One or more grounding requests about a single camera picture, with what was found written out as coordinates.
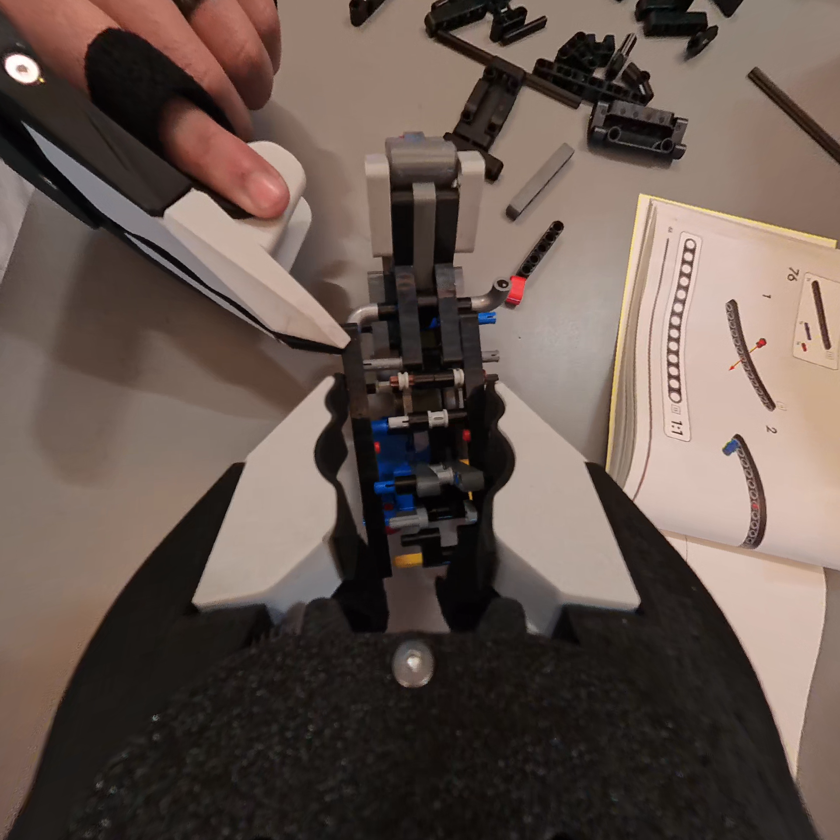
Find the long thin black lego axle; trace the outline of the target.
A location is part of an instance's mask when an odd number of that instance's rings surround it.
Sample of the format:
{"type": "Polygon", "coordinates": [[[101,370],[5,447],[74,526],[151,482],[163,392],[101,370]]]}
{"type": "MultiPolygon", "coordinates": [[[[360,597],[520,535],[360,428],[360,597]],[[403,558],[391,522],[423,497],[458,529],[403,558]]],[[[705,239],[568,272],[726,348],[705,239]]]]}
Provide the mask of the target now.
{"type": "Polygon", "coordinates": [[[802,106],[776,85],[760,68],[752,68],[747,78],[836,163],[839,163],[838,140],[815,121],[802,106]]]}

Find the person's left hand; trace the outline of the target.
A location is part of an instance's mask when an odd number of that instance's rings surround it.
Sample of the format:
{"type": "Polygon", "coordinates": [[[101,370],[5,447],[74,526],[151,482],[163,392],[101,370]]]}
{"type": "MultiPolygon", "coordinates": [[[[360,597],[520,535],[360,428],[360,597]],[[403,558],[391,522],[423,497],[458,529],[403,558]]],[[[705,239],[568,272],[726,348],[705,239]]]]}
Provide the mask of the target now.
{"type": "Polygon", "coordinates": [[[215,101],[229,131],[184,98],[159,121],[165,158],[178,170],[261,218],[281,215],[286,181],[254,148],[252,112],[267,104],[280,54],[271,2],[94,1],[120,28],[168,56],[215,101]]]}

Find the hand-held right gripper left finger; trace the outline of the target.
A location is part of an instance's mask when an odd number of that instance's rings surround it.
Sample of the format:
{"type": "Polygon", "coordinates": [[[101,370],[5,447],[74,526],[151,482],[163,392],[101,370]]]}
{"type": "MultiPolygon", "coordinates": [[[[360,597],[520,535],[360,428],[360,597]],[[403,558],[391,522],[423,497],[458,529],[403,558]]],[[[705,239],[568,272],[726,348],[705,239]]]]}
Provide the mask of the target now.
{"type": "Polygon", "coordinates": [[[193,596],[202,612],[264,606],[276,623],[336,595],[353,629],[389,611],[338,475],[348,456],[346,381],[327,376],[247,457],[193,596]]]}

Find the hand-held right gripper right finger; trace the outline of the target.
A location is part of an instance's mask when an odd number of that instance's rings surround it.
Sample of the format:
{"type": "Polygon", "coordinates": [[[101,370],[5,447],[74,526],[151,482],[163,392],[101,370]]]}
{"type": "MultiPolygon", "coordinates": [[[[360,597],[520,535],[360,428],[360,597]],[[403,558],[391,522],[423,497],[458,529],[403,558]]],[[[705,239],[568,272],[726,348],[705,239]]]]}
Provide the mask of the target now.
{"type": "Polygon", "coordinates": [[[567,606],[634,613],[641,599],[591,465],[506,386],[486,386],[470,459],[486,476],[467,549],[437,582],[448,628],[472,632],[499,596],[551,634],[567,606]]]}

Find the black lego frame piece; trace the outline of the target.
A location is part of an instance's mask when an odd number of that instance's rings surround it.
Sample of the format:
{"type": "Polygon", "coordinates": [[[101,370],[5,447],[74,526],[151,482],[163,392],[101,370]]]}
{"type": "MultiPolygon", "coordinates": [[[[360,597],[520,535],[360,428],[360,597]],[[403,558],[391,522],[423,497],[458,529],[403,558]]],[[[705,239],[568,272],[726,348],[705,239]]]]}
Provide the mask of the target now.
{"type": "Polygon", "coordinates": [[[686,153],[687,119],[666,110],[628,101],[599,101],[587,125],[590,148],[631,151],[662,161],[678,161],[686,153]]]}

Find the lego truck chassis model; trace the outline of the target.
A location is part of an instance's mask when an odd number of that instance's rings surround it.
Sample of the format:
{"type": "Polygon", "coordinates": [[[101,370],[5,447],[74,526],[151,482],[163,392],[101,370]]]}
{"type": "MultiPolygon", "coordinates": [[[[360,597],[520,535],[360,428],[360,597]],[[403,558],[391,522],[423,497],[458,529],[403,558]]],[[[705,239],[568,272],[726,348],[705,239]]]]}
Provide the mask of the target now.
{"type": "Polygon", "coordinates": [[[492,378],[480,324],[508,297],[459,291],[485,183],[479,152],[404,133],[365,160],[371,246],[381,290],[345,325],[343,357],[367,545],[364,573],[449,565],[476,546],[492,378]]]}

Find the grey lego beam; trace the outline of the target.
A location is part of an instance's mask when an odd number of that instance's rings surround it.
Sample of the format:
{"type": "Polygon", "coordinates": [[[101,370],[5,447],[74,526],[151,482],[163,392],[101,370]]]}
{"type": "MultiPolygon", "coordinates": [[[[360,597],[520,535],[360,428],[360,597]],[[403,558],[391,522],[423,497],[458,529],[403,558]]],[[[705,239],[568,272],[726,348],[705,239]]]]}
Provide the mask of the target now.
{"type": "Polygon", "coordinates": [[[512,222],[517,221],[540,193],[551,183],[552,179],[570,162],[573,155],[574,148],[568,143],[562,143],[551,154],[549,159],[526,181],[524,186],[515,193],[506,207],[506,218],[512,222]]]}

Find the pile of black lego pieces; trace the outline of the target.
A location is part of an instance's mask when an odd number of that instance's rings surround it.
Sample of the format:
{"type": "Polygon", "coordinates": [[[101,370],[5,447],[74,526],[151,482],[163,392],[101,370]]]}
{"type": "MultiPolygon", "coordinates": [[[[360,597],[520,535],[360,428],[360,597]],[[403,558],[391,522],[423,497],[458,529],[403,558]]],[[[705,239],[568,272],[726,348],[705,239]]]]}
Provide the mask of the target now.
{"type": "Polygon", "coordinates": [[[531,71],[464,41],[455,31],[491,16],[490,40],[499,46],[517,43],[545,28],[545,16],[528,18],[525,7],[510,2],[440,1],[432,3],[424,19],[427,35],[484,67],[481,80],[467,105],[470,119],[480,97],[493,88],[513,96],[522,87],[541,92],[576,109],[582,102],[629,102],[648,105],[654,97],[649,75],[627,59],[635,42],[625,40],[618,49],[614,37],[597,40],[577,33],[564,43],[553,60],[538,59],[531,71]]]}

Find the black lego panel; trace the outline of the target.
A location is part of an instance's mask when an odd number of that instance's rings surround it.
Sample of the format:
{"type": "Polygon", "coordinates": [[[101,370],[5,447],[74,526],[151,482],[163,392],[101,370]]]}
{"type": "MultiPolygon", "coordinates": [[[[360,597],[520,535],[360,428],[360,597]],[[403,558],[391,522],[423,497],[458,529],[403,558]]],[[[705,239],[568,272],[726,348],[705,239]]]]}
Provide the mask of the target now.
{"type": "Polygon", "coordinates": [[[444,134],[457,151],[480,152],[486,164],[486,180],[494,183],[503,163],[490,153],[522,88],[526,71],[495,58],[470,93],[453,132],[444,134]]]}

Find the open instruction booklet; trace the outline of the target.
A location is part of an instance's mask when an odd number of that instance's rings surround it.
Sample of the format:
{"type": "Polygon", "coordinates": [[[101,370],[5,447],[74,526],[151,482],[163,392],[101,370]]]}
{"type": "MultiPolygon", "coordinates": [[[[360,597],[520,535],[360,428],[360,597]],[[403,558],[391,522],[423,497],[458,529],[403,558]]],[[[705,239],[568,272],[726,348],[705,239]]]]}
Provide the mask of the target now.
{"type": "Polygon", "coordinates": [[[797,771],[838,569],[839,252],[640,195],[606,469],[710,588],[797,771]]]}

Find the black lego beam red bush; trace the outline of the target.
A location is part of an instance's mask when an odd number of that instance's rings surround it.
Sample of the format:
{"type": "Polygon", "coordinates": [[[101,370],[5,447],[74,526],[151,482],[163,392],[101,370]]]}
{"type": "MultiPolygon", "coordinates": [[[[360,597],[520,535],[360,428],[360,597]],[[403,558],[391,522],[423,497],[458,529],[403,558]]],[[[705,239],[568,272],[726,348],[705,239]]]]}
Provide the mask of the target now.
{"type": "Polygon", "coordinates": [[[505,303],[510,308],[515,308],[522,303],[524,290],[528,279],[538,268],[539,263],[550,252],[552,246],[562,235],[564,224],[555,220],[545,230],[540,240],[532,247],[527,257],[520,264],[517,271],[510,277],[510,290],[505,303]]]}

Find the black lego connector pieces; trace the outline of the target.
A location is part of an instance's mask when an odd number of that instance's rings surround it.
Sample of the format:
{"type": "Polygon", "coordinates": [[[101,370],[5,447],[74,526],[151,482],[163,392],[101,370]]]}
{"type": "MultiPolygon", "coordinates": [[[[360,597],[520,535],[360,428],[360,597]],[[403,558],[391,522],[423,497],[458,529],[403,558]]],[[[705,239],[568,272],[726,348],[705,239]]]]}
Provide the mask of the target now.
{"type": "Polygon", "coordinates": [[[683,61],[693,60],[718,37],[719,26],[695,1],[637,1],[634,18],[652,39],[684,39],[683,61]]]}

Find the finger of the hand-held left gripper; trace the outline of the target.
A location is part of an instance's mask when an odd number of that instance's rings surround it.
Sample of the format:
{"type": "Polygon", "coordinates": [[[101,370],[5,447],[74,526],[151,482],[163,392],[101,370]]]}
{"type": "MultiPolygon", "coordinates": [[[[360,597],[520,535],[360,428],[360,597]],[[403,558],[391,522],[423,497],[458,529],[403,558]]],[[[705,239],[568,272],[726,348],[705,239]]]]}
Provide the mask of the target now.
{"type": "Polygon", "coordinates": [[[245,220],[191,190],[163,216],[168,230],[273,333],[343,350],[345,330],[259,243],[245,220]]]}
{"type": "MultiPolygon", "coordinates": [[[[38,150],[45,154],[47,162],[55,165],[58,172],[65,176],[69,183],[76,187],[91,202],[94,209],[102,215],[102,221],[104,223],[111,223],[114,226],[116,235],[124,238],[129,245],[139,250],[148,259],[151,259],[158,267],[163,268],[178,280],[184,281],[185,284],[204,295],[205,298],[208,298],[224,310],[247,322],[258,331],[290,347],[325,354],[341,354],[344,351],[344,349],[335,350],[323,344],[304,339],[296,339],[270,331],[268,327],[257,319],[256,315],[252,314],[239,302],[231,291],[226,289],[223,282],[209,268],[206,268],[199,258],[195,257],[168,230],[163,223],[163,216],[170,206],[163,211],[162,215],[152,215],[150,211],[142,209],[136,201],[121,193],[116,186],[108,184],[104,175],[96,174],[93,170],[92,163],[75,160],[68,152],[62,150],[57,143],[48,140],[43,133],[28,125],[26,126],[26,130],[35,141],[38,150]]],[[[278,219],[271,221],[253,217],[239,219],[232,217],[216,200],[211,198],[231,218],[245,220],[246,225],[255,230],[255,235],[259,243],[269,255],[291,275],[288,267],[277,261],[275,251],[283,237],[291,234],[291,219],[293,217],[297,217],[297,219],[303,219],[305,217],[308,222],[311,222],[312,215],[307,202],[300,195],[301,188],[306,184],[306,177],[294,157],[274,143],[257,142],[252,143],[251,147],[259,154],[268,152],[267,159],[271,163],[291,165],[290,173],[292,173],[292,181],[295,185],[292,191],[292,206],[278,219]]],[[[206,194],[192,186],[188,186],[185,195],[191,190],[206,194]]],[[[182,197],[184,195],[176,198],[173,204],[182,197]]]]}

